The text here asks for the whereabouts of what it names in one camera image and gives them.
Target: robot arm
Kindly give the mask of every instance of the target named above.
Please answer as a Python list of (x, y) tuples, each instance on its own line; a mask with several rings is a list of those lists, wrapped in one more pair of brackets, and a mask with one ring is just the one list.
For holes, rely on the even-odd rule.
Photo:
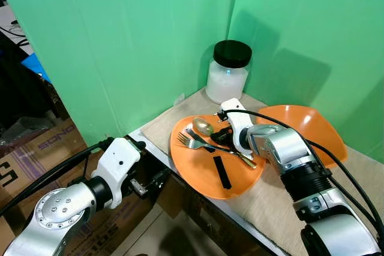
[(121, 186), (128, 171), (140, 159), (132, 142), (116, 138), (101, 156), (90, 180), (44, 195), (32, 219), (13, 240), (5, 256), (60, 256), (68, 239), (92, 215), (121, 203)]
[[(220, 108), (220, 112), (244, 110), (235, 98), (222, 103)], [(220, 112), (221, 120), (226, 120)], [(294, 129), (250, 125), (251, 119), (244, 113), (231, 112), (226, 117), (237, 150), (252, 151), (268, 159), (280, 175), (298, 218), (307, 223), (301, 237), (310, 256), (381, 255), (375, 238), (339, 189), (329, 183), (330, 172)]]

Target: spoon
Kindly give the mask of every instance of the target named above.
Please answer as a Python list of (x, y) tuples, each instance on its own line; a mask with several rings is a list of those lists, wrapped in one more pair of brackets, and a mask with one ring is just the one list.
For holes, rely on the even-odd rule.
[(210, 136), (214, 132), (213, 126), (199, 117), (193, 119), (193, 128), (207, 136)]

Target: glass jar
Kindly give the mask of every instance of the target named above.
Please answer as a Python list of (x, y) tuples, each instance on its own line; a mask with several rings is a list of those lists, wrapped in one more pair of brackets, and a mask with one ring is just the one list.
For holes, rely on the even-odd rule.
[(224, 40), (215, 45), (205, 89), (213, 102), (221, 104), (231, 98), (241, 98), (251, 56), (251, 48), (240, 41)]

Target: black lid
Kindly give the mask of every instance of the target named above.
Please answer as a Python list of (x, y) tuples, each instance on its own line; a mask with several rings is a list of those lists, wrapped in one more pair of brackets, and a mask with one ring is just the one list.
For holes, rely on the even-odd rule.
[(242, 68), (251, 60), (252, 49), (243, 42), (223, 40), (215, 45), (214, 59), (228, 68)]

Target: fork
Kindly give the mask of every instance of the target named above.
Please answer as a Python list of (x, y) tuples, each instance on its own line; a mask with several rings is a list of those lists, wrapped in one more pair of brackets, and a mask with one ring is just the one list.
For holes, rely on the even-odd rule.
[(200, 141), (193, 140), (193, 139), (185, 136), (181, 132), (179, 132), (179, 134), (178, 134), (178, 140), (182, 144), (186, 145), (186, 147), (191, 148), (191, 149), (198, 149), (198, 148), (201, 148), (201, 147), (209, 147), (209, 148), (225, 151), (225, 152), (230, 153), (230, 154), (235, 154), (234, 151), (231, 151), (229, 149), (225, 149), (225, 148), (221, 148), (221, 147), (218, 147), (218, 146), (210, 145), (208, 143), (202, 143)]

